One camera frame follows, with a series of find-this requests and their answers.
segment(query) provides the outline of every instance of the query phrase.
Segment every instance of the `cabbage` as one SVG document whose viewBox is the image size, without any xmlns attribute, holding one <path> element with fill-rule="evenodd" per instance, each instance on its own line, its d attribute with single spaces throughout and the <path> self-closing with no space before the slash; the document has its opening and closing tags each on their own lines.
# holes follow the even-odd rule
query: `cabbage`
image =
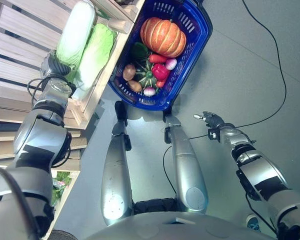
<svg viewBox="0 0 300 240">
<path fill-rule="evenodd" d="M 106 65 L 113 44 L 114 33 L 105 25 L 96 24 L 73 80 L 77 87 L 72 95 L 73 99 L 82 100 L 87 95 L 99 72 Z"/>
<path fill-rule="evenodd" d="M 63 29 L 56 47 L 56 57 L 61 63 L 72 67 L 73 72 L 79 67 L 94 19 L 94 5 L 89 0 L 81 0 L 72 9 Z M 71 82 L 74 74 L 69 75 L 67 79 Z"/>
</svg>

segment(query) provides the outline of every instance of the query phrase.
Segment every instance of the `metal joint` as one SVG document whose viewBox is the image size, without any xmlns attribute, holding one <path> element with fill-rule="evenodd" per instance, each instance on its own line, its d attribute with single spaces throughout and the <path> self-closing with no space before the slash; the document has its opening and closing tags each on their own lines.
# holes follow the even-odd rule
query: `metal joint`
<svg viewBox="0 0 300 240">
<path fill-rule="evenodd" d="M 236 163 L 245 164 L 247 161 L 251 162 L 258 158 L 261 158 L 262 154 L 258 150 L 250 150 L 242 153 L 236 160 Z"/>
</svg>

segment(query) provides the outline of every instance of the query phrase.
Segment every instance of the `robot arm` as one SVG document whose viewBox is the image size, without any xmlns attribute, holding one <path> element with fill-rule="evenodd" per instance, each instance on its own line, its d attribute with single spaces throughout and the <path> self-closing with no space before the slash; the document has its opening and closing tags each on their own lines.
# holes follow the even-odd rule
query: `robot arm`
<svg viewBox="0 0 300 240">
<path fill-rule="evenodd" d="M 268 208 L 279 240 L 300 239 L 300 194 L 288 188 L 278 168 L 255 149 L 249 137 L 231 123 L 211 112 L 194 115 L 205 121 L 208 137 L 225 145 L 238 166 L 236 175 L 247 195 L 263 201 Z"/>
<path fill-rule="evenodd" d="M 20 209 L 6 181 L 0 176 L 0 240 L 39 239 L 54 219 L 51 166 L 61 161 L 71 135 L 63 117 L 72 93 L 63 76 L 70 68 L 49 53 L 41 66 L 43 92 L 20 126 L 14 141 L 15 159 L 6 168 L 14 178 L 35 219 L 37 235 L 26 233 Z"/>
</svg>

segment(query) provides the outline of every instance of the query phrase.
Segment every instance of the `basket handle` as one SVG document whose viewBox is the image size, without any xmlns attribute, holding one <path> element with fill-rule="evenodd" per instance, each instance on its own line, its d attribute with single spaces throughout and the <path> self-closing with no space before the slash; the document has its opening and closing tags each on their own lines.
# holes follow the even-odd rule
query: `basket handle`
<svg viewBox="0 0 300 240">
<path fill-rule="evenodd" d="M 192 1 L 194 1 L 196 3 L 197 8 L 200 9 L 201 12 L 205 11 L 204 7 L 202 6 L 202 3 L 204 2 L 204 0 L 192 0 Z"/>
</svg>

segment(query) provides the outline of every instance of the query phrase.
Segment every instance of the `potato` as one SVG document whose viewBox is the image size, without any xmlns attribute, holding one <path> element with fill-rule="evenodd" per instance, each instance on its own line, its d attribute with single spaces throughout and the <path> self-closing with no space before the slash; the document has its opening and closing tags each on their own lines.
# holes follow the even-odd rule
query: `potato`
<svg viewBox="0 0 300 240">
<path fill-rule="evenodd" d="M 137 81 L 130 80 L 130 81 L 128 81 L 128 84 L 132 91 L 134 91 L 136 93 L 139 93 L 142 91 L 142 86 Z"/>
<path fill-rule="evenodd" d="M 128 64 L 127 66 L 125 66 L 124 70 L 123 70 L 123 79 L 126 81 L 130 81 L 134 78 L 136 74 L 136 68 L 133 64 Z"/>
</svg>

